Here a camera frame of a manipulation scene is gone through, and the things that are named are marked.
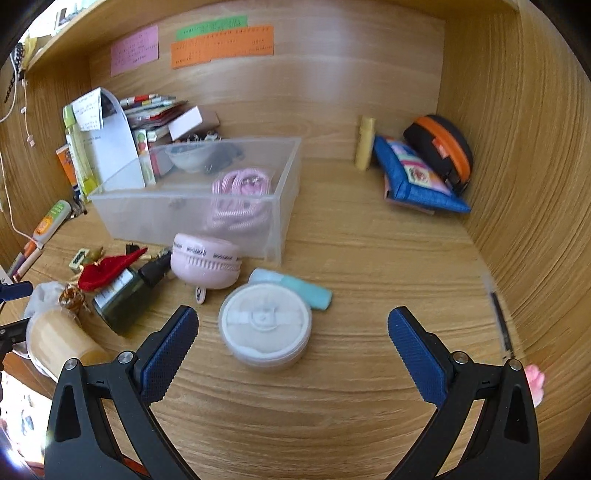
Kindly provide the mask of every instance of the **metal screw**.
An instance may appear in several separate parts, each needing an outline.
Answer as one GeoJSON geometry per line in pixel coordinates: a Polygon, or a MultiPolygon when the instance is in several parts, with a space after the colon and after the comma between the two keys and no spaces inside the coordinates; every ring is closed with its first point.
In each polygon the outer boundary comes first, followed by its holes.
{"type": "Polygon", "coordinates": [[[133,352],[123,352],[120,353],[119,356],[117,357],[117,360],[119,361],[120,364],[128,364],[129,362],[132,361],[134,357],[134,353],[133,352]]]}
{"type": "Polygon", "coordinates": [[[452,357],[453,357],[455,363],[460,364],[460,365],[464,365],[464,364],[468,363],[468,360],[470,359],[468,354],[464,353],[464,352],[454,352],[452,357]]]}
{"type": "Polygon", "coordinates": [[[521,362],[519,360],[515,360],[514,358],[509,360],[509,366],[516,372],[521,370],[521,362]]]}
{"type": "Polygon", "coordinates": [[[66,367],[66,370],[74,370],[76,365],[78,365],[78,360],[75,358],[70,358],[68,361],[66,361],[64,366],[66,367]]]}

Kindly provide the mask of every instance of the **blue pencil case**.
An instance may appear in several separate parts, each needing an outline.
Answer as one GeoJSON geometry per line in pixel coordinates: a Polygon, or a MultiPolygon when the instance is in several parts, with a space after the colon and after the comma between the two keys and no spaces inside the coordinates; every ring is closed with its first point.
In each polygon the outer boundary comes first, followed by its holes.
{"type": "Polygon", "coordinates": [[[411,206],[469,213],[470,207],[451,192],[408,145],[375,137],[374,153],[390,183],[390,198],[411,206]]]}

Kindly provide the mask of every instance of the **blue gripper pad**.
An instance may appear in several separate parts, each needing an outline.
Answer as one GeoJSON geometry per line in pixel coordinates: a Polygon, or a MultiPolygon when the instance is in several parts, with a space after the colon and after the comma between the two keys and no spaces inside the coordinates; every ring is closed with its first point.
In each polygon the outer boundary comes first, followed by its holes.
{"type": "Polygon", "coordinates": [[[6,285],[0,283],[0,301],[12,301],[30,297],[33,294],[33,284],[29,281],[6,285]]]}
{"type": "Polygon", "coordinates": [[[179,307],[159,332],[139,347],[134,380],[143,402],[162,400],[199,332],[197,312],[179,307]]]}
{"type": "Polygon", "coordinates": [[[447,397],[448,379],[425,344],[429,334],[406,307],[398,307],[390,312],[388,334],[423,400],[441,408],[447,397]]]}

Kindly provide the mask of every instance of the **white cable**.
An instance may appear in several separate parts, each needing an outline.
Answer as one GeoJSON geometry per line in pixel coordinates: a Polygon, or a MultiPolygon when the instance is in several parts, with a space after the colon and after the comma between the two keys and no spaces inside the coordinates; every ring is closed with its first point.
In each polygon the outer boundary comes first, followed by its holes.
{"type": "MultiPolygon", "coordinates": [[[[12,58],[12,54],[10,54],[10,62],[12,63],[12,68],[14,70],[14,75],[15,75],[15,79],[18,80],[18,72],[17,72],[17,66],[14,64],[14,59],[12,58]]],[[[14,82],[14,96],[12,97],[12,106],[10,107],[10,110],[8,111],[7,115],[0,120],[0,124],[2,122],[4,122],[4,120],[6,120],[10,114],[12,113],[12,110],[14,109],[14,104],[16,102],[17,99],[17,85],[18,85],[18,81],[14,82]]],[[[2,158],[2,152],[0,151],[0,168],[2,169],[2,179],[4,180],[4,192],[6,193],[6,200],[8,202],[8,213],[10,215],[10,224],[12,225],[12,229],[18,233],[19,235],[22,235],[25,238],[28,238],[31,242],[33,242],[37,248],[42,248],[40,246],[40,244],[33,238],[28,236],[26,233],[21,232],[15,225],[14,225],[14,219],[12,218],[12,206],[10,204],[10,195],[8,194],[8,179],[6,177],[6,172],[4,170],[4,159],[2,158]]]]}
{"type": "Polygon", "coordinates": [[[27,122],[27,80],[24,77],[22,79],[22,89],[25,92],[25,106],[22,109],[22,112],[25,114],[25,130],[27,131],[27,142],[29,142],[30,146],[34,147],[35,141],[33,140],[33,136],[31,135],[31,133],[29,132],[29,124],[27,122]]]}
{"type": "Polygon", "coordinates": [[[37,248],[42,248],[40,244],[31,236],[28,236],[26,233],[21,232],[15,225],[14,219],[12,218],[12,206],[10,205],[10,196],[8,195],[8,182],[6,178],[6,172],[4,172],[4,160],[2,159],[2,152],[0,151],[0,167],[2,168],[2,178],[4,179],[4,192],[6,193],[6,200],[8,202],[8,213],[10,215],[10,224],[12,225],[12,229],[22,235],[25,238],[28,238],[31,242],[33,242],[37,248]]]}
{"type": "Polygon", "coordinates": [[[10,106],[10,110],[8,111],[6,116],[2,120],[0,120],[0,124],[10,116],[10,114],[14,110],[14,104],[17,102],[18,72],[17,66],[14,64],[14,59],[12,58],[12,53],[10,54],[10,63],[12,63],[12,69],[14,70],[14,95],[12,96],[12,105],[10,106]]]}

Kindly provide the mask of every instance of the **cosmetic powder compact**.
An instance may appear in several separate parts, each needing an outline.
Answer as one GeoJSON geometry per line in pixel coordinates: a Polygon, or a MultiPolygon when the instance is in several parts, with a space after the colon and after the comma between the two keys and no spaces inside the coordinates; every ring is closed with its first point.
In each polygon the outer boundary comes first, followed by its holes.
{"type": "Polygon", "coordinates": [[[226,298],[218,322],[224,343],[241,362],[260,369],[280,369],[304,354],[312,312],[289,288],[255,283],[226,298]]]}

